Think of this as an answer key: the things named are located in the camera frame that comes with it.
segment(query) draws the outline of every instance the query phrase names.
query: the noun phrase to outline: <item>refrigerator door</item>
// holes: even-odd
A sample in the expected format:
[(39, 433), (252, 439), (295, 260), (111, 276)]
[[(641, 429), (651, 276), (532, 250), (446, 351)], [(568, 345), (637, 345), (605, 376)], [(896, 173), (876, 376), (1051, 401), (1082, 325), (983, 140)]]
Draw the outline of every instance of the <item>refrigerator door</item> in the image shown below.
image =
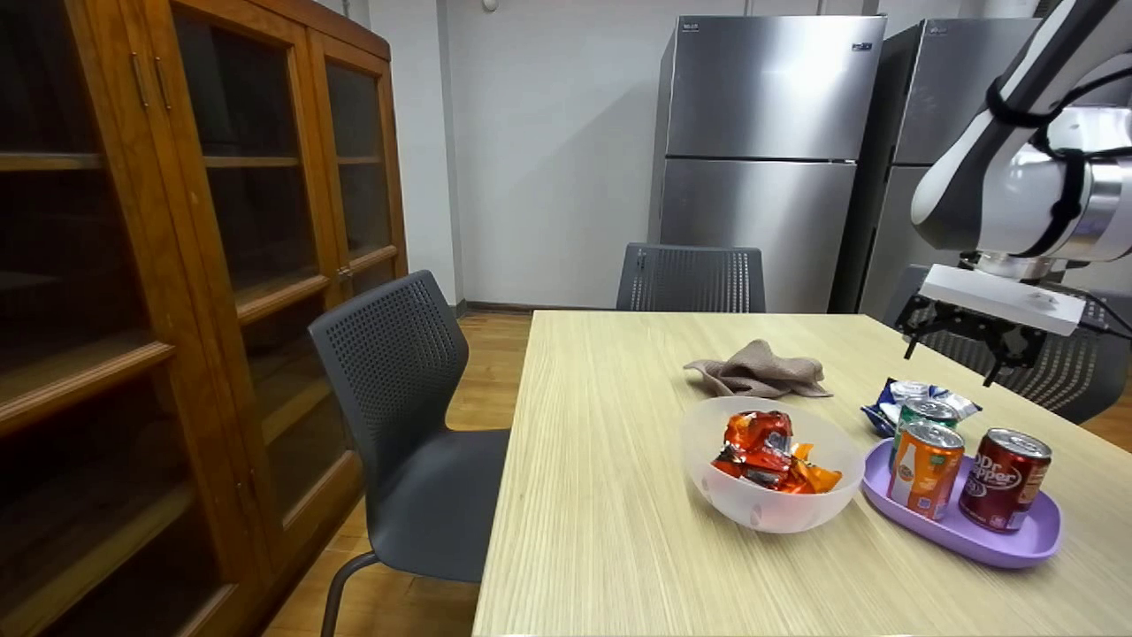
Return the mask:
[(766, 311), (825, 311), (848, 187), (848, 164), (669, 159), (651, 240), (761, 249)]
[(856, 159), (884, 16), (684, 16), (664, 155)]
[(923, 21), (891, 164), (935, 164), (986, 102), (1035, 21)]
[(946, 260), (956, 264), (960, 250), (937, 250), (929, 249), (911, 218), (910, 218), (910, 203), (921, 183), (926, 166), (891, 166), (888, 183), (884, 183), (884, 206), (876, 218), (876, 240), (873, 240), (873, 259), (868, 264), (862, 295), (858, 295), (858, 311), (884, 319), (891, 303), (897, 303), (897, 288), (902, 276), (911, 260), (929, 264)]

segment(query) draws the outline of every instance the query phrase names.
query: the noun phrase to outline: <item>wooden cabinet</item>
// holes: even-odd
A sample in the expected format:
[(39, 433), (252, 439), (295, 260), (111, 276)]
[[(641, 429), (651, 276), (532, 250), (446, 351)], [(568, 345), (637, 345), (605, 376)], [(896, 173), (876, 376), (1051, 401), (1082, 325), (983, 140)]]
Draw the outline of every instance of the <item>wooden cabinet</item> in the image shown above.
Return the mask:
[(360, 488), (305, 329), (403, 269), (380, 36), (0, 3), (0, 632), (252, 632)]

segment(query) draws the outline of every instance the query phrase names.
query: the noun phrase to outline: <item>wooden table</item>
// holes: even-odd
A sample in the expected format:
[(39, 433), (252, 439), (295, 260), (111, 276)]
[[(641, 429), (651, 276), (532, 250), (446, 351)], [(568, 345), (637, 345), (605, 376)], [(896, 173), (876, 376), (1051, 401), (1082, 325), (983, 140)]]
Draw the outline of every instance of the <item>wooden table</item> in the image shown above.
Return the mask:
[[(825, 360), (832, 401), (790, 401), (873, 446), (888, 376), (983, 403), (1053, 450), (1060, 551), (1021, 574), (952, 554), (862, 495), (822, 532), (750, 535), (684, 480), (692, 357), (750, 341)], [(862, 316), (536, 311), (475, 632), (1132, 632), (1132, 457)]]

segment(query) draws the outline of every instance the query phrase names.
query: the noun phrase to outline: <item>purple plate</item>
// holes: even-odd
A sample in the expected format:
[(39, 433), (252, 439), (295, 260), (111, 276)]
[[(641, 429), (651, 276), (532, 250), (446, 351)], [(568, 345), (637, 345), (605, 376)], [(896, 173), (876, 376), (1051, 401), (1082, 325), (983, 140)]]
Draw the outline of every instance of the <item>purple plate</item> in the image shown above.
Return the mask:
[(961, 468), (956, 475), (952, 501), (942, 520), (926, 520), (902, 501), (888, 499), (888, 457), (891, 443), (881, 443), (871, 450), (862, 463), (858, 493), (871, 499), (871, 505), (888, 515), (891, 522), (946, 544), (947, 551), (960, 551), (973, 564), (986, 564), (999, 571), (1028, 571), (1035, 564), (1047, 564), (1060, 548), (1060, 509), (1051, 495), (1035, 495), (1028, 513), (1021, 515), (1021, 526), (1015, 535), (993, 535), (980, 522), (973, 522), (960, 509), (960, 493), (966, 486), (968, 457), (961, 457)]

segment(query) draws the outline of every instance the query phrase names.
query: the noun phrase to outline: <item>brown cloth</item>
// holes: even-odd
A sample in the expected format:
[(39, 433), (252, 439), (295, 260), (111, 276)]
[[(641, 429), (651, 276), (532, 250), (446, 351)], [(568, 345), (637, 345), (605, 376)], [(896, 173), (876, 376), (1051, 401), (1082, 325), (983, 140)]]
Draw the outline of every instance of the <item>brown cloth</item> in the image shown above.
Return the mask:
[(764, 341), (750, 341), (728, 360), (689, 360), (689, 384), (724, 395), (724, 393), (750, 393), (750, 395), (832, 395), (817, 381), (822, 360), (812, 357), (777, 357)]

